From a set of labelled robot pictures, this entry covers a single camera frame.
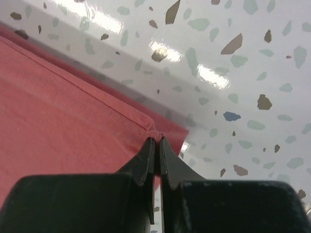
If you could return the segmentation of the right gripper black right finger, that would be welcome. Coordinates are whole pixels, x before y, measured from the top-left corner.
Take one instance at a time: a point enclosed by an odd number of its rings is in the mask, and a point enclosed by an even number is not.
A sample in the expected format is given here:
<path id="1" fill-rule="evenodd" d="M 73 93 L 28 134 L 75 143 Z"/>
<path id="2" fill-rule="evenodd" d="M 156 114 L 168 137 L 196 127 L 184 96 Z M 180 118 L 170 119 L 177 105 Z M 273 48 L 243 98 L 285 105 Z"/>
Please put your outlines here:
<path id="1" fill-rule="evenodd" d="M 298 195 L 279 181 L 207 180 L 159 143 L 165 233 L 308 233 Z"/>

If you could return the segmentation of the salmon red t-shirt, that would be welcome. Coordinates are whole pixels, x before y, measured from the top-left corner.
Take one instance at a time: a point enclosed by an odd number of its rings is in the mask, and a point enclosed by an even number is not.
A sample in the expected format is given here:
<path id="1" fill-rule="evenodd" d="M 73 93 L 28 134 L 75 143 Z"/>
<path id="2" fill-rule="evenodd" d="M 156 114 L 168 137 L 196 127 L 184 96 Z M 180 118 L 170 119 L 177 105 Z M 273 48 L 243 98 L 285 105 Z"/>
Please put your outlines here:
<path id="1" fill-rule="evenodd" d="M 1 199 L 28 175 L 115 172 L 148 137 L 179 153 L 188 133 L 1 27 Z"/>

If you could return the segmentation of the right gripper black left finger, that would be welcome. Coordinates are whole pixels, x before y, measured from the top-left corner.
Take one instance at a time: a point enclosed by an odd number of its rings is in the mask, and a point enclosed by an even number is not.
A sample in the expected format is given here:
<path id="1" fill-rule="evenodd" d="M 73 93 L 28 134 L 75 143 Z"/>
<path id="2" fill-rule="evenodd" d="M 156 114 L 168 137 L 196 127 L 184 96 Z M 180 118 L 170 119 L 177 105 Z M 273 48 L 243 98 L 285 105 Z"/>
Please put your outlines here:
<path id="1" fill-rule="evenodd" d="M 115 173 L 21 178 L 0 210 L 3 233 L 148 233 L 154 224 L 156 142 Z"/>

